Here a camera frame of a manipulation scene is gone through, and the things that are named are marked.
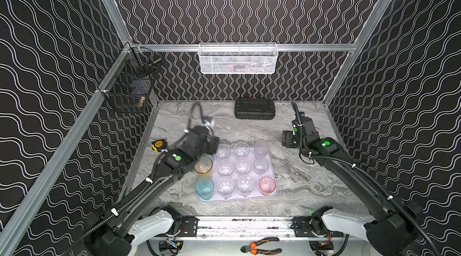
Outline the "yellow transparent cup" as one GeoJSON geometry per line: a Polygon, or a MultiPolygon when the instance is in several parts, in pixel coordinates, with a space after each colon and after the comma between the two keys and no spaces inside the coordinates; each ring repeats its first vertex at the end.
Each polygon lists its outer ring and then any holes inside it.
{"type": "Polygon", "coordinates": [[[202,156],[194,165],[194,170],[198,178],[209,177],[209,173],[213,167],[213,160],[208,156],[202,156]]]}

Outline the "clear plastic cup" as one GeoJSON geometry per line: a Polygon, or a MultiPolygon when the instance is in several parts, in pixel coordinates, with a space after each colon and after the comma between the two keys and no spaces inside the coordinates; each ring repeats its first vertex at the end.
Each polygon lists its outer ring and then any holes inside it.
{"type": "Polygon", "coordinates": [[[230,198],[235,191],[235,181],[229,176],[220,178],[217,182],[217,191],[223,199],[230,198]]]}
{"type": "Polygon", "coordinates": [[[249,174],[252,171],[252,167],[252,163],[246,157],[236,160],[235,169],[239,174],[249,174]]]}
{"type": "Polygon", "coordinates": [[[228,144],[219,144],[217,147],[217,151],[215,157],[217,159],[226,159],[231,154],[231,147],[228,144]]]}
{"type": "Polygon", "coordinates": [[[238,178],[237,189],[241,197],[248,197],[255,189],[255,183],[250,176],[242,175],[238,178]]]}
{"type": "Polygon", "coordinates": [[[221,160],[217,164],[217,172],[221,176],[230,176],[234,173],[234,171],[234,163],[229,159],[221,160]]]}
{"type": "Polygon", "coordinates": [[[250,147],[245,142],[239,142],[235,143],[233,151],[237,157],[246,157],[250,153],[250,147]]]}

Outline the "frosted plastic cup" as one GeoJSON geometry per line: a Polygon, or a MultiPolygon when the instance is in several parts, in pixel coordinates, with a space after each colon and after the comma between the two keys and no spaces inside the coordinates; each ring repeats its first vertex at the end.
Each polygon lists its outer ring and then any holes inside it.
{"type": "Polygon", "coordinates": [[[269,153],[270,144],[265,141],[255,142],[253,147],[253,153],[256,158],[264,158],[269,153]]]}
{"type": "Polygon", "coordinates": [[[255,159],[254,163],[254,172],[258,175],[265,174],[268,169],[270,168],[270,164],[267,159],[265,158],[257,158],[255,159]]]}

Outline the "teal plastic cup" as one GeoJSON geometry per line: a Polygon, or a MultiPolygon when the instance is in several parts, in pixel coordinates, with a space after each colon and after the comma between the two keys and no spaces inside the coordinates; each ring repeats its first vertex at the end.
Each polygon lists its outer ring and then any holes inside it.
{"type": "Polygon", "coordinates": [[[199,198],[210,200],[214,194],[214,182],[211,178],[200,178],[196,181],[195,191],[199,198]]]}

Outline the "pink plastic cup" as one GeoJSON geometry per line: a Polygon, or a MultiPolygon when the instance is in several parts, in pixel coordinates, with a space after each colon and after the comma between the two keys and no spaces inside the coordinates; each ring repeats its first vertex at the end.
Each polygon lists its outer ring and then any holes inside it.
{"type": "Polygon", "coordinates": [[[259,191],[263,196],[269,196],[276,190],[276,182],[269,176],[264,176],[259,181],[259,191]]]}

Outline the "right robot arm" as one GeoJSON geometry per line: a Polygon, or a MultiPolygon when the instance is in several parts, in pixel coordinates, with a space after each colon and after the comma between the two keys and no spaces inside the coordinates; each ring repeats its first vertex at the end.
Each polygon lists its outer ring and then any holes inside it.
{"type": "Polygon", "coordinates": [[[283,131],[282,145],[297,149],[305,164],[319,164],[335,174],[366,206],[369,218],[345,214],[323,206],[302,224],[295,218],[295,232],[310,231],[318,236],[342,233],[370,243],[383,256],[397,256],[421,236],[432,252],[440,254],[420,225],[422,208],[415,202],[393,196],[370,174],[359,168],[343,147],[331,137],[320,138],[313,120],[295,111],[292,131],[283,131]]]}

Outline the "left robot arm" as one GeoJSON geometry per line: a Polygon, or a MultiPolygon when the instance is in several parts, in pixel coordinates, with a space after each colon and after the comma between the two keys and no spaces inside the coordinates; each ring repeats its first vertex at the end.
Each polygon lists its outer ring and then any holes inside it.
{"type": "Polygon", "coordinates": [[[211,119],[205,117],[200,102],[193,103],[183,136],[160,153],[146,179],[101,217],[91,218],[94,224],[63,254],[71,256],[83,243],[93,256],[127,256],[134,243],[130,229],[145,207],[194,170],[201,157],[216,153],[218,144],[211,119]]]}

